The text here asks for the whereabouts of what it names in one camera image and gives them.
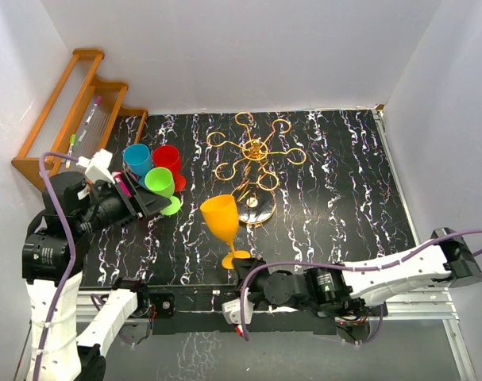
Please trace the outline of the green wine glass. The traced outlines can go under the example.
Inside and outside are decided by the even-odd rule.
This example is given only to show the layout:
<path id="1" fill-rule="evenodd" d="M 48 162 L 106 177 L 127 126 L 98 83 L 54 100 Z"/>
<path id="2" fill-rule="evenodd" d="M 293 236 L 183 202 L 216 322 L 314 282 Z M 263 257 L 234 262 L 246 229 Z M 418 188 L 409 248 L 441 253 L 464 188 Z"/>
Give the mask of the green wine glass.
<path id="1" fill-rule="evenodd" d="M 164 216 L 177 214 L 181 208 L 181 201 L 175 193 L 175 182 L 172 172 L 165 167 L 155 167 L 145 176 L 145 186 L 160 196 L 168 198 L 171 204 L 161 210 Z"/>

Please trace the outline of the pink wine glass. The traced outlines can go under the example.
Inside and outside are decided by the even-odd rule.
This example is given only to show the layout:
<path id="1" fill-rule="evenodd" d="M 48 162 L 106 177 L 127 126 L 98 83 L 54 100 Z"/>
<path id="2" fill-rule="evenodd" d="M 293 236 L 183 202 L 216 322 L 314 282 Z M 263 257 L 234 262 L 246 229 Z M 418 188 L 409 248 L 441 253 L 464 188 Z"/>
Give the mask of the pink wine glass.
<path id="1" fill-rule="evenodd" d="M 133 185 L 129 179 L 129 175 L 124 171 L 116 171 L 113 173 L 113 177 L 126 196 L 131 198 L 133 196 Z"/>

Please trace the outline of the blue wine glass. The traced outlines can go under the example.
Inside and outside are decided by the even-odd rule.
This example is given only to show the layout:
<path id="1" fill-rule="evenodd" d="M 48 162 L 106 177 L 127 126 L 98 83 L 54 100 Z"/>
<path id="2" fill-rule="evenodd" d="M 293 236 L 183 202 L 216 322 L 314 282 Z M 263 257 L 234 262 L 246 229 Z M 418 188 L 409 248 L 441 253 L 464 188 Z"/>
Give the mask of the blue wine glass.
<path id="1" fill-rule="evenodd" d="M 145 144 L 132 144 L 123 153 L 123 160 L 130 171 L 137 176 L 145 176 L 152 169 L 152 155 Z"/>

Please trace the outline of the red wine glass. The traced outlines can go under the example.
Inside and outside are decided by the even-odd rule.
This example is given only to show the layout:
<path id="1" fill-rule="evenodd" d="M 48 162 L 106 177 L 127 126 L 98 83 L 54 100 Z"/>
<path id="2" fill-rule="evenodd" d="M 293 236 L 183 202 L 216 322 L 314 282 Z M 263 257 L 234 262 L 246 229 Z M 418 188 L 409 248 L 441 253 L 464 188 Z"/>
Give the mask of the red wine glass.
<path id="1" fill-rule="evenodd" d="M 156 167 L 167 168 L 173 176 L 175 192 L 180 192 L 186 186 L 186 179 L 181 172 L 181 157 L 177 147 L 163 145 L 154 150 L 152 161 Z"/>

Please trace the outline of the orange wine glass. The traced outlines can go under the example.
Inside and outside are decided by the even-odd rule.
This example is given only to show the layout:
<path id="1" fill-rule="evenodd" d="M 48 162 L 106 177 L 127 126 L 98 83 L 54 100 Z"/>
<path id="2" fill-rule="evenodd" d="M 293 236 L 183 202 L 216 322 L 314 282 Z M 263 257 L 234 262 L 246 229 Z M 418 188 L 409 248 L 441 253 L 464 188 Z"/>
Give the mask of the orange wine glass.
<path id="1" fill-rule="evenodd" d="M 221 241 L 229 245 L 229 254 L 222 259 L 222 266 L 233 270 L 233 260 L 246 260 L 251 257 L 245 250 L 234 248 L 234 239 L 239 229 L 237 203 L 231 194 L 221 194 L 207 199 L 200 206 L 208 229 Z"/>

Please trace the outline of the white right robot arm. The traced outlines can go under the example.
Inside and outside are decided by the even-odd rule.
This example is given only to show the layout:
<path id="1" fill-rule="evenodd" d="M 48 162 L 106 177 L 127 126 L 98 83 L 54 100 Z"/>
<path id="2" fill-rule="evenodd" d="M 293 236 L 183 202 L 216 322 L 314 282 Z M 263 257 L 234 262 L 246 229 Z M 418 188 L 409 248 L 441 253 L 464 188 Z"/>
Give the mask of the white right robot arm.
<path id="1" fill-rule="evenodd" d="M 388 299 L 424 287 L 465 287 L 482 282 L 482 271 L 464 234 L 433 231 L 421 245 L 373 260 L 308 265 L 301 273 L 272 271 L 263 260 L 233 262 L 238 298 L 222 312 L 233 324 L 250 323 L 259 307 L 289 307 L 316 316 L 363 317 L 378 313 Z"/>

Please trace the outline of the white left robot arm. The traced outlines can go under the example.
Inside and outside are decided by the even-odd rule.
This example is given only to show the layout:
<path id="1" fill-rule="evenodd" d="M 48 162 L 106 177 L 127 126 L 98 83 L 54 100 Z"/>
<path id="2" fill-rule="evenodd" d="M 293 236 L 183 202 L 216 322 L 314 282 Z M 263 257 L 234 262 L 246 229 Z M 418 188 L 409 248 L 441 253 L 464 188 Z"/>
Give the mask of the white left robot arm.
<path id="1" fill-rule="evenodd" d="M 169 206 L 129 179 L 87 182 L 78 171 L 49 179 L 42 193 L 44 210 L 29 224 L 22 249 L 22 277 L 31 305 L 32 348 L 29 380 L 101 380 L 106 354 L 132 315 L 149 316 L 146 283 L 120 278 L 114 282 L 93 321 L 77 332 L 79 288 L 93 233 L 125 227 L 154 217 Z"/>

